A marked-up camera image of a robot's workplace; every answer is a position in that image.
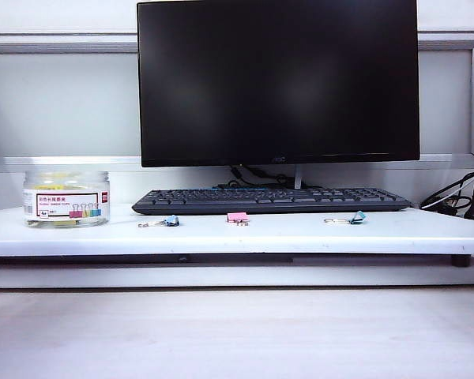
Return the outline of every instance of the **keyboard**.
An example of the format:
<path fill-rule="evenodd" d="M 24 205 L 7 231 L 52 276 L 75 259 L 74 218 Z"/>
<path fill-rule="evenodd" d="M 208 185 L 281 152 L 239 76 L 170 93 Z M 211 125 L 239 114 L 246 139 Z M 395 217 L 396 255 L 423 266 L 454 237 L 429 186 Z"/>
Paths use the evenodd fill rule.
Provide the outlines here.
<path fill-rule="evenodd" d="M 153 190 L 132 209 L 145 215 L 219 215 L 398 211 L 409 206 L 403 197 L 377 188 L 217 188 Z"/>

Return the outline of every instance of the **monitor stand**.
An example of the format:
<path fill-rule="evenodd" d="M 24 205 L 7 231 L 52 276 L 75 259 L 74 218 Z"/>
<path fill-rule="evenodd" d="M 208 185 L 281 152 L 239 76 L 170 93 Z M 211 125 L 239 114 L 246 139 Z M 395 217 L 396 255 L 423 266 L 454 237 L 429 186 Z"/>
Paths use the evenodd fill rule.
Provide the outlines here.
<path fill-rule="evenodd" d="M 302 188 L 302 164 L 295 165 L 295 189 L 299 190 Z"/>

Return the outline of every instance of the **white monitor riser shelf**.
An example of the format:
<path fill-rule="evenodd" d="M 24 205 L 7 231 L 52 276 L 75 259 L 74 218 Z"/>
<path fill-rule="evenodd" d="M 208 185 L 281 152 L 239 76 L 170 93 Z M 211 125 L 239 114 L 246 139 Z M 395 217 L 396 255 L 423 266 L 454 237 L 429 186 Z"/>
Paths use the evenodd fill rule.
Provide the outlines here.
<path fill-rule="evenodd" d="M 250 215 L 247 227 L 180 216 L 179 227 L 139 228 L 162 216 L 114 205 L 101 226 L 41 229 L 24 225 L 22 208 L 1 210 L 0 288 L 474 284 L 474 220 L 408 208 L 324 222 L 350 216 Z"/>

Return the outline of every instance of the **white shelf surface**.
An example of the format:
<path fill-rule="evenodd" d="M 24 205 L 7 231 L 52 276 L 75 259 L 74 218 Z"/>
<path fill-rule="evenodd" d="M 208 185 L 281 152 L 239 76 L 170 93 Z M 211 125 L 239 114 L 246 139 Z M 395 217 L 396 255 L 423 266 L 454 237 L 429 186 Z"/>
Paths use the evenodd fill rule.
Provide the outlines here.
<path fill-rule="evenodd" d="M 130 205 L 111 207 L 97 227 L 37 229 L 22 208 L 0 211 L 0 257 L 167 253 L 413 253 L 474 254 L 474 221 L 408 208 L 368 212 L 361 225 L 324 223 L 352 213 L 251 215 L 248 227 L 226 216 L 180 216 L 180 227 L 139 228 L 162 220 Z"/>

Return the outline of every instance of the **black monitor screen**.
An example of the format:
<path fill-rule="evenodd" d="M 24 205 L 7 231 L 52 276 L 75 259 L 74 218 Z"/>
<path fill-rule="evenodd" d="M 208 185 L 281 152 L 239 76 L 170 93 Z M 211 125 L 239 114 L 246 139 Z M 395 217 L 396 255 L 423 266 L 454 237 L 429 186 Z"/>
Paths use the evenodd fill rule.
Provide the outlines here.
<path fill-rule="evenodd" d="M 419 158 L 416 0 L 137 5 L 144 167 Z"/>

